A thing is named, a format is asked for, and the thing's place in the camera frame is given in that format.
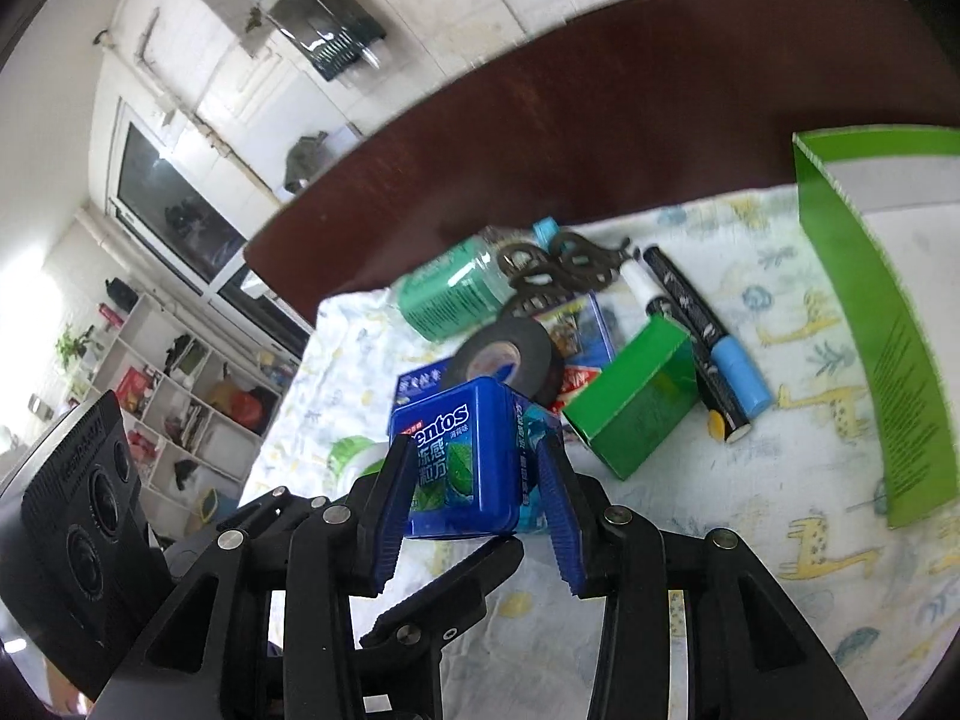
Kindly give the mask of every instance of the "large green box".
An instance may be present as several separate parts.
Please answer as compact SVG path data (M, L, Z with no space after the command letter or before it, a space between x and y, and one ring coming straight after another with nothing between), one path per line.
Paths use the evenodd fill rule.
M690 336L657 316L563 414L593 453L626 479L698 398Z

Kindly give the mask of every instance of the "camera lens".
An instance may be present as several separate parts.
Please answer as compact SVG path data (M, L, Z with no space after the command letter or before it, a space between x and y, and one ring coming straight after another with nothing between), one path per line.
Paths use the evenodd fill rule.
M70 571L80 589L90 598L99 597L104 591L104 574L90 536L80 528L71 529L66 536L66 554Z
M117 499L113 494L113 485L102 469L96 469L90 475L90 506L93 507L93 517L97 520L100 530L107 536L113 536L117 532L120 514L117 512Z
M117 469L121 482L130 478L130 461L127 460L127 447L123 446L123 442L113 445L113 467Z

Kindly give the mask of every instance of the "patterned cloth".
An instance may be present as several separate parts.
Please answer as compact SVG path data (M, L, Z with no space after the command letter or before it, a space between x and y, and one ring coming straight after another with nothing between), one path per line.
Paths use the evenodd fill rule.
M704 536L733 528L813 625L872 718L896 718L960 624L960 506L909 528L886 526L880 443L866 377L832 286L785 187L584 225L602 245L625 235L660 244L752 354L776 393L745 439L719 445L697 405L621 482L582 445L577 470L611 501L659 528ZM642 309L625 285L600 296L618 346ZM253 466L244 500L278 485L338 495L359 449L386 439L397 375L448 356L462 341L428 343L387 290L339 295L318 329ZM488 599L487 617L443 651L450 718L584 717L603 605L570 596L549 539L524 536L517 573ZM438 576L478 542L405 541L379 599L356 600L354 631ZM282 636L282 605L272 634ZM683 604L671 598L674 654L685 651ZM685 664L674 659L671 714L685 715Z

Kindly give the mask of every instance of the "shelving unit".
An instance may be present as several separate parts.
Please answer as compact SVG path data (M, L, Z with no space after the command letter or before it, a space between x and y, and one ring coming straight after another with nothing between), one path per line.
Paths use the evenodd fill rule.
M102 336L99 362L79 382L75 377L74 391L82 397L116 391L131 368L152 383L142 397L121 398L124 427L128 437L139 434L155 447L155 458L134 458L141 502L152 528L177 541L235 506L282 392L253 362L224 357L150 295L141 296L119 331ZM181 352L168 365L178 338ZM196 346L189 351L191 344ZM256 424L224 413L232 397L251 408L239 392L259 403Z

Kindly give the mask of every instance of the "glass door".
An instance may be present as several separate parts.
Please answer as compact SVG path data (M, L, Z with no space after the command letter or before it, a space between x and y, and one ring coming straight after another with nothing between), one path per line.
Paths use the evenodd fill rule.
M120 117L112 160L112 212L162 265L260 346L300 359L309 325L240 289L247 240L190 184L130 111Z

